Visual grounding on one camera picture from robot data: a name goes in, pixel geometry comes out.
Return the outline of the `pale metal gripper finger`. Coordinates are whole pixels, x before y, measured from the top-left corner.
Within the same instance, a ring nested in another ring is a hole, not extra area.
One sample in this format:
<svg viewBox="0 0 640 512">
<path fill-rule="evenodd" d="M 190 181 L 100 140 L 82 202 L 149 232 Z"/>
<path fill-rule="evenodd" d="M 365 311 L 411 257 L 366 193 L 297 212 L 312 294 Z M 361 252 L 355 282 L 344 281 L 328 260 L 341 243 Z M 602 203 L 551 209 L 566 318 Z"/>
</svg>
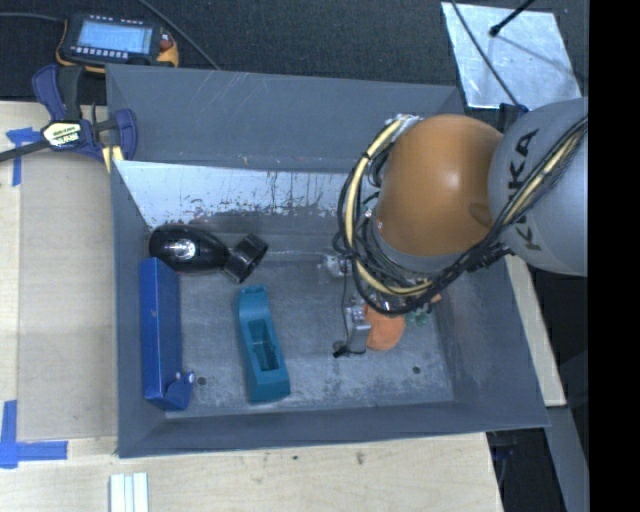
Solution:
<svg viewBox="0 0 640 512">
<path fill-rule="evenodd" d="M 336 254 L 326 254 L 322 257 L 320 268 L 332 277 L 347 277 L 351 274 L 349 261 Z"/>
<path fill-rule="evenodd" d="M 366 318 L 364 305 L 354 305 L 346 309 L 348 338 L 346 348 L 349 352 L 365 352 L 371 331 L 371 323 Z"/>
</svg>

